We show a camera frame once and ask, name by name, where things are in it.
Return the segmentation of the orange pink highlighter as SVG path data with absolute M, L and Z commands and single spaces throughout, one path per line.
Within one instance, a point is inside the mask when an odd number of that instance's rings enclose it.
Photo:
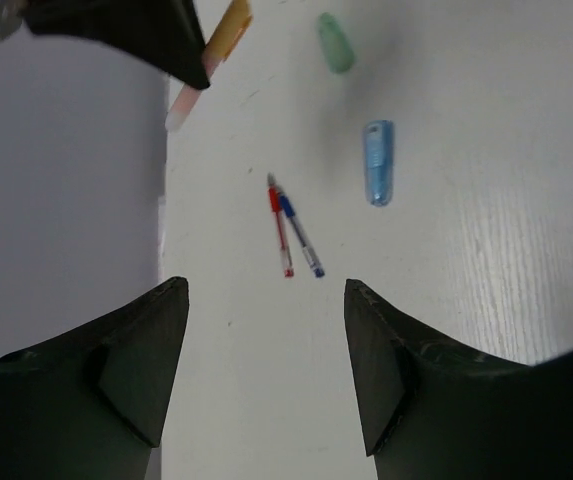
M 253 15 L 247 0 L 231 1 L 206 44 L 202 63 L 211 78 L 221 63 L 227 60 L 246 32 Z M 165 120 L 166 131 L 178 131 L 195 107 L 201 92 L 184 84 L 172 102 Z

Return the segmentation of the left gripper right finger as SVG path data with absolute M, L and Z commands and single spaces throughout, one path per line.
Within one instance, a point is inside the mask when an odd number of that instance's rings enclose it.
M 348 280 L 344 319 L 366 454 L 381 479 L 573 479 L 573 351 L 482 352 Z

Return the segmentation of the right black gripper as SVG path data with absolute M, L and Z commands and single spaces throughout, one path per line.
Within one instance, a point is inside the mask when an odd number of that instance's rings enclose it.
M 206 42 L 192 0 L 0 0 L 0 40 L 23 24 L 35 35 L 96 41 L 201 91 Z

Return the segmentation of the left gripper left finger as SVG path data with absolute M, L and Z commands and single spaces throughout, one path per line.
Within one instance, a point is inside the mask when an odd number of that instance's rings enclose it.
M 167 417 L 189 310 L 173 277 L 0 358 L 0 479 L 141 479 Z

